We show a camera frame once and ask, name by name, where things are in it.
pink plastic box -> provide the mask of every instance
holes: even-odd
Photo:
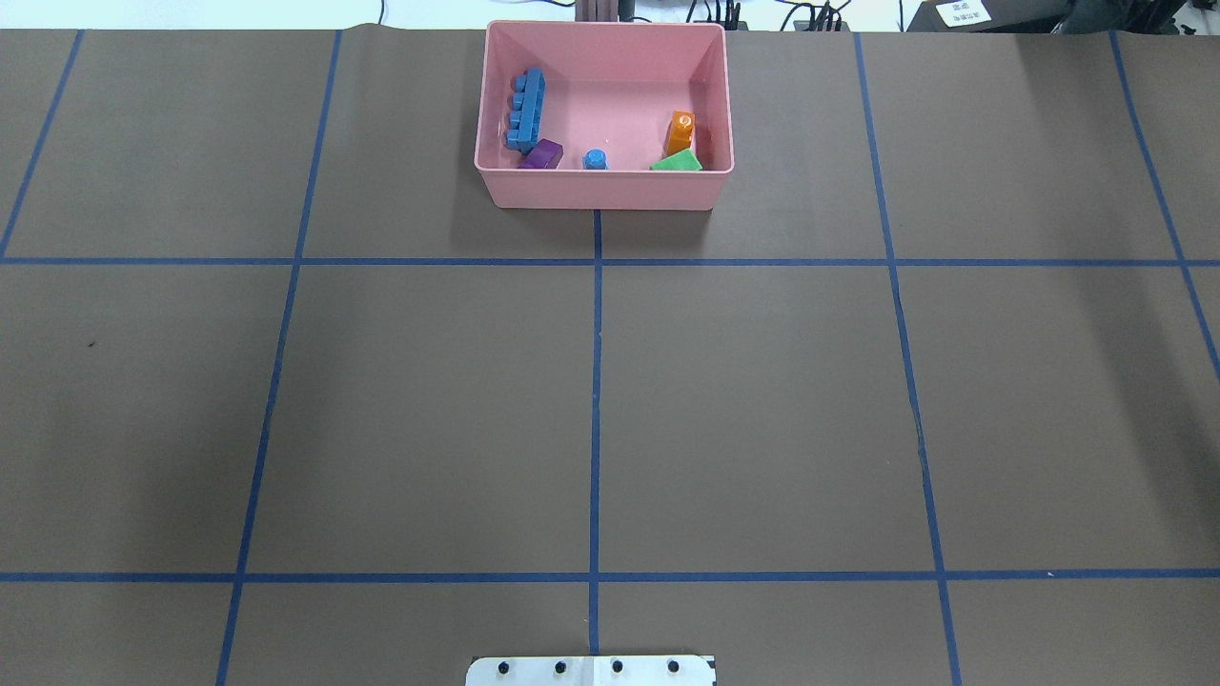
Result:
[[[542,138],[554,170],[518,170],[509,150],[512,78],[547,77]],[[651,171],[675,110],[694,112],[703,171]],[[590,148],[609,170],[584,170]],[[492,22],[483,52],[475,166],[500,208],[710,210],[733,171],[725,29],[716,24]]]

orange block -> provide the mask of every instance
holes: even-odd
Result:
[[[691,146],[694,138],[694,115],[675,110],[673,120],[670,122],[670,139],[665,144],[665,156],[669,157]]]

green block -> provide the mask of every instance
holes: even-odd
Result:
[[[689,148],[673,153],[660,162],[653,165],[653,171],[699,171],[703,165]]]

